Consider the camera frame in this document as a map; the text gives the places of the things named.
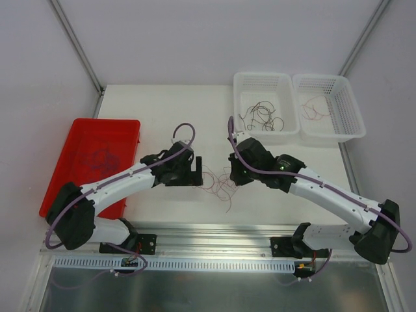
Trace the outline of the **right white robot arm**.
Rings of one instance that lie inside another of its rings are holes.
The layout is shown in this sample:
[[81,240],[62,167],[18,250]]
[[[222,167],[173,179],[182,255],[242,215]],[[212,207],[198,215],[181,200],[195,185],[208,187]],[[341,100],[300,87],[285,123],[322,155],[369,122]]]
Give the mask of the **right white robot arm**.
[[243,186],[259,181],[270,189],[301,197],[344,220],[341,225],[301,223],[292,237],[278,244],[281,253],[301,259],[322,250],[353,250],[379,265],[387,262],[400,227],[398,205],[362,198],[321,178],[302,161],[273,156],[260,141],[233,135],[230,179]]

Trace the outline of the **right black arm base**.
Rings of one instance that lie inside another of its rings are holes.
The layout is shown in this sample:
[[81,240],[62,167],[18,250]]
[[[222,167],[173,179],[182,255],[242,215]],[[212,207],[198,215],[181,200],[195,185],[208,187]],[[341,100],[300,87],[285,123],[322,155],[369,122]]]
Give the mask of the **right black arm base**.
[[295,259],[317,257],[323,259],[329,256],[329,249],[314,250],[302,241],[293,244],[291,237],[271,237],[270,248],[273,257],[292,257]]

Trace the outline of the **aluminium frame post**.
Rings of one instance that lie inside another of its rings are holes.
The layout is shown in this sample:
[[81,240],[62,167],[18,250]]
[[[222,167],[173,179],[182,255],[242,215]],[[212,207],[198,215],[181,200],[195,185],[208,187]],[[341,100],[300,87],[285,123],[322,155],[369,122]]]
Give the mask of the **aluminium frame post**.
[[60,23],[63,31],[65,32],[71,46],[73,47],[77,58],[79,59],[82,67],[84,68],[90,82],[92,83],[94,89],[99,95],[102,95],[104,87],[100,83],[72,25],[67,17],[67,14],[64,11],[63,6],[58,0],[49,0],[48,4],[50,5],[52,11],[56,15],[58,22]]
[[364,51],[367,42],[370,40],[373,32],[379,26],[380,22],[389,10],[389,7],[392,3],[392,0],[381,0],[378,2],[376,8],[370,15],[370,18],[366,22],[363,30],[360,32],[360,35],[358,36],[357,40],[352,46],[348,56],[343,62],[343,65],[341,66],[338,75],[343,77],[347,77],[349,75],[355,63],[357,62],[360,54],[362,54],[362,52]]

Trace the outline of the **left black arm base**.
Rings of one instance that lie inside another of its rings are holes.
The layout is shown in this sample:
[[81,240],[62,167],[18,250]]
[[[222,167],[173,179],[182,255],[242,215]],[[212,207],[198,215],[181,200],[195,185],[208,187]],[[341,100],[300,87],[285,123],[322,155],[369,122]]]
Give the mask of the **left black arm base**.
[[156,246],[156,234],[133,233],[120,245],[101,243],[99,253],[128,254],[129,252],[135,252],[140,255],[154,255]]

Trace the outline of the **left aluminium frame post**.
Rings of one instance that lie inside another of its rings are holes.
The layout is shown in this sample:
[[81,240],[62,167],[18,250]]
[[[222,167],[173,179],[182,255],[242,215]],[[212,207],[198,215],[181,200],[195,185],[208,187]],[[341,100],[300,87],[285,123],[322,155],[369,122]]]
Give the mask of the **left aluminium frame post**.
[[58,0],[49,0],[48,4],[50,5],[52,11],[56,15],[58,22],[60,23],[63,31],[65,32],[71,46],[73,47],[77,58],[79,59],[82,67],[84,68],[90,82],[92,83],[94,89],[99,95],[102,95],[104,87],[100,83],[72,25],[67,17],[67,14],[64,11],[63,6]]

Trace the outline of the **right white plastic basket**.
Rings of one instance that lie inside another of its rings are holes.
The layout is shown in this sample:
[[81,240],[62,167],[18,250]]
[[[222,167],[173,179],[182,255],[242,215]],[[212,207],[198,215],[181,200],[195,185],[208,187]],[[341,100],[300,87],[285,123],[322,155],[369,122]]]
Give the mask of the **right white plastic basket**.
[[367,132],[349,80],[340,75],[296,74],[300,136],[312,146],[344,143]]

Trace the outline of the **right aluminium frame post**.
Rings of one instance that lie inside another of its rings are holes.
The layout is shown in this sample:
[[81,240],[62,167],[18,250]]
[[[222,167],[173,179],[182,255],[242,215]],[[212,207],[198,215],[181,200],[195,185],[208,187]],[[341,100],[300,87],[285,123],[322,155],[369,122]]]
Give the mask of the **right aluminium frame post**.
[[362,52],[364,51],[367,42],[370,40],[373,32],[379,26],[380,22],[389,10],[389,7],[392,3],[392,0],[381,0],[378,2],[376,8],[370,15],[370,18],[366,22],[363,30],[360,32],[360,35],[358,36],[357,40],[352,46],[348,56],[343,62],[343,65],[341,66],[338,75],[343,77],[347,77],[349,75],[355,63],[357,62],[360,54],[362,54]]

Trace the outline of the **white plastic basket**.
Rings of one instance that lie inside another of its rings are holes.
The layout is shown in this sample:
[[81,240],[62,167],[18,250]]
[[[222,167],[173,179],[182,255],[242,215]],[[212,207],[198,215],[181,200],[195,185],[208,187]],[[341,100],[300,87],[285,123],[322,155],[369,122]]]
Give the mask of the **white plastic basket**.
[[312,146],[344,143],[367,132],[349,80],[340,75],[296,74],[300,136]]
[[300,130],[292,79],[286,73],[238,72],[233,77],[233,118],[237,131],[273,143]]

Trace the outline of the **aluminium table rail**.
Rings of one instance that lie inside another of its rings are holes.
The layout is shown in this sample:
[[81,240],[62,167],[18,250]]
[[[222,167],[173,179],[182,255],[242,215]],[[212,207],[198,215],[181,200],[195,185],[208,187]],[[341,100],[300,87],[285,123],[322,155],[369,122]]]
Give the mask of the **aluminium table rail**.
[[271,237],[291,237],[296,226],[176,224],[99,218],[93,226],[69,232],[70,249],[98,252],[100,243],[120,245],[130,234],[156,234],[156,256],[204,259],[266,259],[272,256]]

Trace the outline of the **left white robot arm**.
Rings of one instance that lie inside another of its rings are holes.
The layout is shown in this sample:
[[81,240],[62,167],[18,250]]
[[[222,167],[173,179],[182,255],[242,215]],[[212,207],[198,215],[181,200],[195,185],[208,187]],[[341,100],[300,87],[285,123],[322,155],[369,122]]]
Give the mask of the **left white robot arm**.
[[124,218],[100,217],[112,204],[159,185],[198,187],[203,184],[202,157],[189,144],[173,143],[170,149],[147,155],[132,167],[108,178],[77,186],[61,187],[45,220],[49,230],[45,246],[75,250],[88,242],[100,243],[101,253],[137,252],[143,238]]

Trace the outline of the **left white plastic basket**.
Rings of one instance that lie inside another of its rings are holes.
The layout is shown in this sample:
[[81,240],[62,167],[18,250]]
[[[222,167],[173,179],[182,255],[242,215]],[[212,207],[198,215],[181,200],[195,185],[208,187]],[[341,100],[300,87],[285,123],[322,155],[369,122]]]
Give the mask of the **left white plastic basket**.
[[286,73],[238,72],[233,77],[233,118],[237,131],[273,143],[300,130],[292,79]]

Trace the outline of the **red plastic tray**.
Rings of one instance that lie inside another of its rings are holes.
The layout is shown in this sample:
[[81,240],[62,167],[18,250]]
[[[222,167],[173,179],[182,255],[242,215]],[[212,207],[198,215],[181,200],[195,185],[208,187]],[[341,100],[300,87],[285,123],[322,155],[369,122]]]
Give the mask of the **red plastic tray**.
[[139,143],[138,120],[78,118],[73,121],[39,210],[45,217],[60,188],[96,182],[128,169]]

